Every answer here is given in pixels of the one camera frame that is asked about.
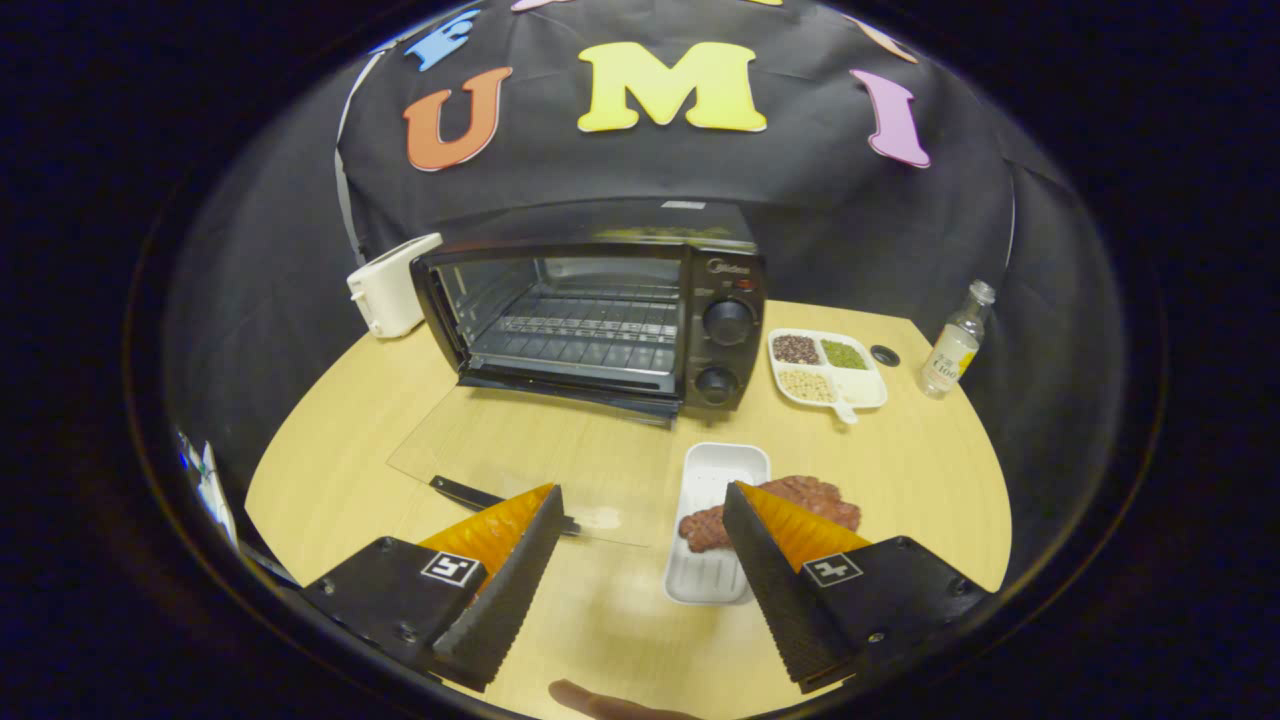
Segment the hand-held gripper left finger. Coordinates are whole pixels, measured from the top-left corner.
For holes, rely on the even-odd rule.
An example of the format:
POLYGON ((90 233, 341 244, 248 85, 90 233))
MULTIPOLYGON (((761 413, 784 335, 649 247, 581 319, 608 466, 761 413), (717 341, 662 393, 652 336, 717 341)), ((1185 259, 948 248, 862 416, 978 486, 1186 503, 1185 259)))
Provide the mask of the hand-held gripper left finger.
POLYGON ((538 486, 419 543, 378 538, 302 594, 406 667, 483 692, 524 625, 563 527, 561 488, 538 486))

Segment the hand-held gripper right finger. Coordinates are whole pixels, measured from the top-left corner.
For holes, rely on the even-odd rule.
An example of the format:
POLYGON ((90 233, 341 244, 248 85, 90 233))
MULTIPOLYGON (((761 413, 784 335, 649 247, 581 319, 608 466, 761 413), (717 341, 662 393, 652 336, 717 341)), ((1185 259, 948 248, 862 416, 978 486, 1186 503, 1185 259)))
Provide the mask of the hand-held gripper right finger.
POLYGON ((906 536, 869 542, 736 482, 723 524, 788 678, 803 693, 873 687, 937 655, 988 591, 906 536))

